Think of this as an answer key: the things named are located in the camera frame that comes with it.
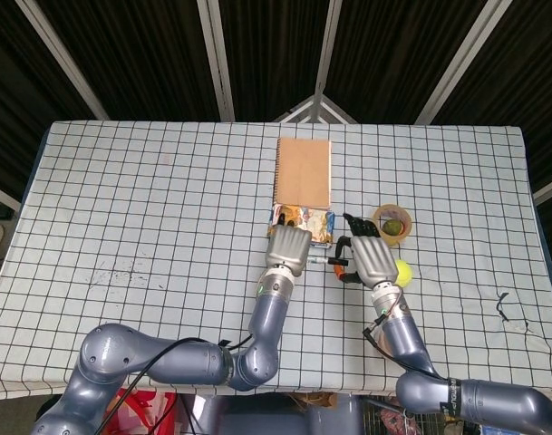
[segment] metal beam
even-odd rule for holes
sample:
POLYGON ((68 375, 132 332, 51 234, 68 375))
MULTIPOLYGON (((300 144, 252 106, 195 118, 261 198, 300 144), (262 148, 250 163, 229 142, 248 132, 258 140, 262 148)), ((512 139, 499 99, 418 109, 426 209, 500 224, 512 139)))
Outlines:
POLYGON ((293 121, 294 118, 300 117, 301 114, 304 113, 304 111, 308 111, 310 106, 312 105, 313 100, 312 97, 308 97, 299 104, 297 104, 295 107, 287 111, 286 113, 281 114, 277 118, 274 119, 274 122, 295 122, 293 121))
POLYGON ((317 122, 318 115, 320 114, 320 104, 322 102, 326 80, 328 79, 328 71, 330 70, 330 61, 332 59, 334 39, 336 38, 341 8, 342 0, 330 0, 328 4, 328 16, 326 17, 326 27, 324 29, 324 40, 322 41, 322 52, 320 52, 318 75, 315 80, 314 105, 311 110, 312 122, 317 122))
POLYGON ((512 0, 488 0, 453 56, 449 66, 421 110, 415 124, 426 125, 434 120, 473 59, 487 41, 495 26, 508 10, 512 0))
POLYGON ((48 18, 46 18, 42 9, 40 9, 40 6, 35 0, 15 0, 15 3, 22 10, 36 33, 40 36, 53 58, 58 62, 66 74, 66 77, 72 82, 76 91, 80 93, 80 96, 86 102, 96 119, 108 120, 109 115, 102 107, 100 100, 84 78, 84 75, 70 53, 68 53, 66 46, 54 31, 48 18))
POLYGON ((324 109, 327 113, 330 113, 337 120, 339 120, 342 124, 357 124, 358 123, 354 120, 353 117, 351 117, 340 106, 338 106, 335 102, 330 100, 325 95, 322 96, 322 109, 324 109))
POLYGON ((211 69, 211 79, 215 88, 215 97, 218 102, 219 117, 223 122, 233 122, 236 120, 236 115, 231 96, 228 56, 225 51, 219 0, 197 0, 197 8, 211 69))
POLYGON ((20 204, 18 201, 10 197, 2 190, 0 190, 0 202, 14 211, 20 211, 20 207, 22 206, 22 204, 20 204))
POLYGON ((536 206, 552 198, 552 182, 533 194, 533 202, 536 206))

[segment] yellow ball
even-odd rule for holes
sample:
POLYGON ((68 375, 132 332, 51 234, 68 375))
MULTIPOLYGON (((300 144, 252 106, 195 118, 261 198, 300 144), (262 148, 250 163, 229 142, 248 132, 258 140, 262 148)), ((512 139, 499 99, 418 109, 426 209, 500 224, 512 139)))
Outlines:
POLYGON ((412 269, 405 261, 396 260, 394 263, 396 263, 396 268, 399 269, 395 284, 404 288, 412 281, 412 269))

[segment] brown notebook cover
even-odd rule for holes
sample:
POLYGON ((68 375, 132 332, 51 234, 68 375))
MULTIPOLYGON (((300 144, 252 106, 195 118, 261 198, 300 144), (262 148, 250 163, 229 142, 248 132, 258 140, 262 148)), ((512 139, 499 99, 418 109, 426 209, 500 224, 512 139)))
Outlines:
POLYGON ((330 208, 330 141, 280 138, 274 201, 288 206, 330 208))

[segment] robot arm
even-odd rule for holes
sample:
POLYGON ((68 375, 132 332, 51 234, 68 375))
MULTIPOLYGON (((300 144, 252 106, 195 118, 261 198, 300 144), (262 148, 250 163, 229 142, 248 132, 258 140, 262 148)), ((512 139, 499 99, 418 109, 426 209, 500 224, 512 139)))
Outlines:
MULTIPOLYGON (((294 278, 305 268, 311 238, 309 231, 276 227, 249 322, 253 341, 245 351, 232 355, 213 343, 182 343, 149 368, 151 379, 186 385, 226 384, 239 391, 252 390, 272 379, 278 369, 277 344, 294 278)), ((82 343, 62 398, 35 423, 32 435, 93 435, 127 375, 145 369, 173 343, 121 324, 95 328, 82 343)))
POLYGON ((407 370, 397 381, 402 406, 413 413, 445 412, 525 434, 552 434, 552 402, 541 392, 521 385, 441 378, 401 288, 393 284, 398 271, 389 247, 380 238, 357 236, 352 237, 351 249, 360 280, 373 290, 373 307, 379 318, 384 315, 380 326, 392 357, 421 369, 407 370))

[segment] tennis ball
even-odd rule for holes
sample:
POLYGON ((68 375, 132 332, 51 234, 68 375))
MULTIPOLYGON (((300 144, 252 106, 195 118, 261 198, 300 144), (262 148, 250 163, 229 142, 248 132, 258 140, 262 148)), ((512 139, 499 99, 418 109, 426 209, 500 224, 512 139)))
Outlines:
POLYGON ((412 281, 412 269, 405 261, 396 260, 394 263, 396 263, 396 268, 399 270, 395 284, 404 288, 412 281))
POLYGON ((398 219, 389 219, 384 222, 383 231, 389 236, 398 236, 401 234, 403 224, 398 219))

